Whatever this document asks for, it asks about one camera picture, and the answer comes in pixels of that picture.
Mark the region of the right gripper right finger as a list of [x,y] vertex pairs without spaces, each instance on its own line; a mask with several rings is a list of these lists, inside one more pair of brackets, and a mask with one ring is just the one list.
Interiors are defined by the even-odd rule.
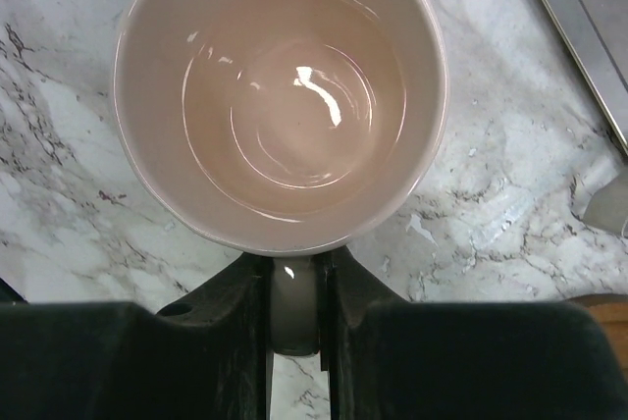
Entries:
[[627,382],[583,306],[410,302],[346,248],[321,257],[335,419],[623,419]]

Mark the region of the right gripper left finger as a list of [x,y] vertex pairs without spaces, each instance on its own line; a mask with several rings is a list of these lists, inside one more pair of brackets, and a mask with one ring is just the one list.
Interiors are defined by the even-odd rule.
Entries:
[[5,419],[266,419],[269,271],[244,254],[157,312],[1,305]]

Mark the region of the brown wooden coaster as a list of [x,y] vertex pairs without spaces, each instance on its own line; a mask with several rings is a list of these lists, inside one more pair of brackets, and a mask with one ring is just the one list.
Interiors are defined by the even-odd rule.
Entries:
[[572,302],[584,307],[602,326],[627,377],[628,303],[624,294],[589,294],[574,297]]

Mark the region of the metal tongs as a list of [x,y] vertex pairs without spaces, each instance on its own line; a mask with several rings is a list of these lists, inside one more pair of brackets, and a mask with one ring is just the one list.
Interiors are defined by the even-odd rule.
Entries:
[[620,237],[627,237],[627,176],[620,175],[599,189],[589,201],[583,222]]

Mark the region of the pink mug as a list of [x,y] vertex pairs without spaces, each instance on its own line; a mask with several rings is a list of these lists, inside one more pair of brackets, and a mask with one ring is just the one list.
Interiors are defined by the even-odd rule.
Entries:
[[132,0],[110,98],[165,208],[271,257],[271,346],[309,356],[315,256],[380,225],[425,176],[448,83],[429,0]]

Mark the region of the stainless steel tray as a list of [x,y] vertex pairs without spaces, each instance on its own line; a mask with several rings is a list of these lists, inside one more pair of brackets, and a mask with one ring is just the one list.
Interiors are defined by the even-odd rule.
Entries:
[[627,148],[627,0],[542,0],[622,149]]

